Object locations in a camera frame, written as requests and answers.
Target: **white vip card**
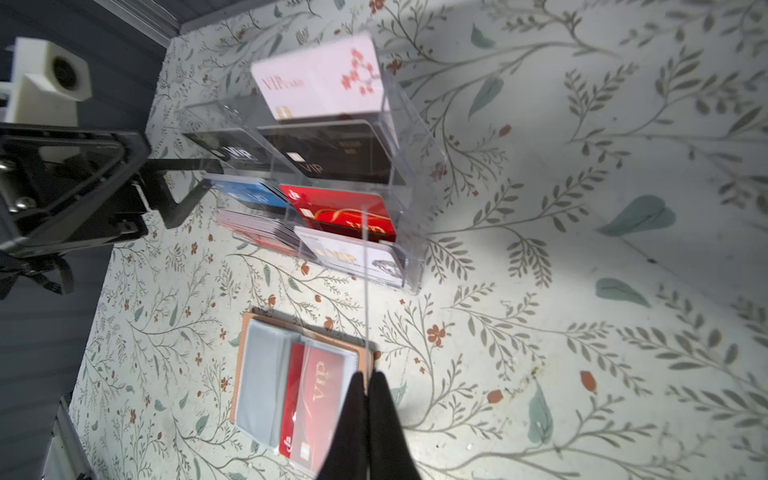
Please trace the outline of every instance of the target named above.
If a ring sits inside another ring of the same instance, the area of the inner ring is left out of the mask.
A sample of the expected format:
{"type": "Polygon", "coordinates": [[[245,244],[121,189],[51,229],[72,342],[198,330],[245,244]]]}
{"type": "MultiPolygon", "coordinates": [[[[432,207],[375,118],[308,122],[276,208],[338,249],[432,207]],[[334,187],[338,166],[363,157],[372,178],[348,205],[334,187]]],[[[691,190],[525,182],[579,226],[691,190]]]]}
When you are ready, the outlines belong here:
{"type": "Polygon", "coordinates": [[[402,266],[391,247],[311,228],[295,226],[293,229],[321,264],[387,285],[402,286],[402,266]],[[367,265],[363,262],[366,255],[367,265]]]}
{"type": "Polygon", "coordinates": [[[382,109],[379,60],[365,32],[257,61],[250,72],[277,120],[382,109]]]}

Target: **card chip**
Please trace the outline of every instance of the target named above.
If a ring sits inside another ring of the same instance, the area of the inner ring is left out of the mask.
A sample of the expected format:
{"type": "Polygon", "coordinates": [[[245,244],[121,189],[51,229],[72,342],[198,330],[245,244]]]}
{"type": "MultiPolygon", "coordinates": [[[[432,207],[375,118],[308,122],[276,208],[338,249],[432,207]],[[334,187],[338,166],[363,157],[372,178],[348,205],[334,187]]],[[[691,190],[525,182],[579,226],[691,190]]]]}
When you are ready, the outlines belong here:
{"type": "Polygon", "coordinates": [[[304,157],[302,157],[301,155],[299,155],[295,151],[290,151],[290,152],[287,152],[287,153],[288,153],[288,156],[290,157],[291,160],[297,161],[297,162],[302,162],[304,164],[306,163],[306,160],[304,160],[304,157]]]}

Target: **red card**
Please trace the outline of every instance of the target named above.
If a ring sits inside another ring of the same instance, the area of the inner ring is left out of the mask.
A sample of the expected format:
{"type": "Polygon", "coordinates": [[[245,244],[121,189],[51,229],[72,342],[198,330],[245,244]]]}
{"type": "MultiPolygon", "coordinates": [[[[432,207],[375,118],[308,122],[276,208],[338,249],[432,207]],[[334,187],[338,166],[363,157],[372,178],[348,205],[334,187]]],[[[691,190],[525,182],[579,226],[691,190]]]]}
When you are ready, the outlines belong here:
{"type": "Polygon", "coordinates": [[[280,453],[288,458],[290,458],[291,447],[293,446],[293,420],[296,417],[296,405],[299,403],[299,386],[301,385],[301,366],[303,360],[304,345],[294,343],[290,349],[286,401],[283,406],[283,426],[280,429],[280,453]]]}
{"type": "Polygon", "coordinates": [[[304,347],[301,393],[290,459],[312,472],[323,466],[341,411],[344,357],[304,347]]]}
{"type": "Polygon", "coordinates": [[[395,234],[395,226],[378,194],[280,185],[302,217],[362,230],[362,212],[368,211],[368,230],[395,234]]]}

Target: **floral tablecloth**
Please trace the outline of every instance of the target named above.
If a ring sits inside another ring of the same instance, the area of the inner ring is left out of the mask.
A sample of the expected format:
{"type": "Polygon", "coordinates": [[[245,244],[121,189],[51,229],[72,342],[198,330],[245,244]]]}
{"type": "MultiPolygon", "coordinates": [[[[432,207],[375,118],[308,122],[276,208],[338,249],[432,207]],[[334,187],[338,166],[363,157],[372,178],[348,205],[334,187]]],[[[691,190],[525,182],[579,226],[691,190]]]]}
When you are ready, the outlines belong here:
{"type": "MultiPolygon", "coordinates": [[[[280,0],[173,40],[147,136],[202,156],[184,105],[251,91],[254,57],[373,32],[449,157],[422,291],[368,305],[422,477],[765,478],[766,14],[280,0]]],[[[227,421],[240,313],[359,336],[361,281],[233,240],[225,202],[113,250],[71,406],[103,478],[299,476],[227,421]]]]}

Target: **pink vip card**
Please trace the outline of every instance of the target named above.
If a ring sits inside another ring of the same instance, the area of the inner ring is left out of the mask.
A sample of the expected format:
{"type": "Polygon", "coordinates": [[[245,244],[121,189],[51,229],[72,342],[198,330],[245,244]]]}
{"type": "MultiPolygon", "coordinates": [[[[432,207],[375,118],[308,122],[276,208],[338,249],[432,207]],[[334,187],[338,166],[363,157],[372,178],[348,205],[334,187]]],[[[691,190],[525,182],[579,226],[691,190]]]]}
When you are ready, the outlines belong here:
{"type": "Polygon", "coordinates": [[[384,87],[368,33],[258,61],[250,73],[277,120],[382,109],[384,87]]]}

